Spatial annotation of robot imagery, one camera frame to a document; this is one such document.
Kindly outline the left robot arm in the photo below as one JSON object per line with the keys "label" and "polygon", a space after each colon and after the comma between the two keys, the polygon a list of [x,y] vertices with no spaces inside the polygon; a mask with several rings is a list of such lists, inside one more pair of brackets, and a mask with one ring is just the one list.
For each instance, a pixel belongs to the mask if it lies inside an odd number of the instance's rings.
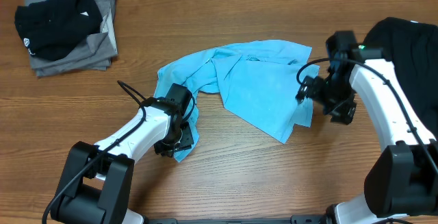
{"label": "left robot arm", "polygon": [[185,86],[172,84],[165,97],[145,98],[118,84],[137,103],[138,113],[106,139],[71,147],[43,223],[148,223],[128,207],[135,164],[149,149],[172,158],[194,144],[188,118],[195,100]]}

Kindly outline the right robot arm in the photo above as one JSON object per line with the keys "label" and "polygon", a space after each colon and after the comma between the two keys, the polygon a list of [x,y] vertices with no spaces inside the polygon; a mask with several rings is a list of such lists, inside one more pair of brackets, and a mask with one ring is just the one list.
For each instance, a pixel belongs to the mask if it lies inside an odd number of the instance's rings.
{"label": "right robot arm", "polygon": [[348,125],[355,97],[366,107],[381,155],[365,177],[363,193],[329,206],[301,223],[406,223],[437,215],[437,140],[417,117],[383,48],[359,44],[352,31],[326,40],[327,77],[298,76],[297,102],[312,99],[334,123]]}

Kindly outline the light blue t-shirt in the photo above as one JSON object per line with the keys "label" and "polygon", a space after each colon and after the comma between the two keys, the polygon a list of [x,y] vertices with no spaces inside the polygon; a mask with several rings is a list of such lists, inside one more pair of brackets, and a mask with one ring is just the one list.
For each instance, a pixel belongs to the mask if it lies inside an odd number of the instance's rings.
{"label": "light blue t-shirt", "polygon": [[219,94],[226,110],[286,143],[295,125],[310,127],[313,102],[298,103],[299,81],[318,75],[317,65],[302,73],[312,48],[286,40],[257,40],[206,49],[184,56],[158,70],[155,97],[163,97],[172,84],[193,94],[188,123],[195,142],[198,93]]}

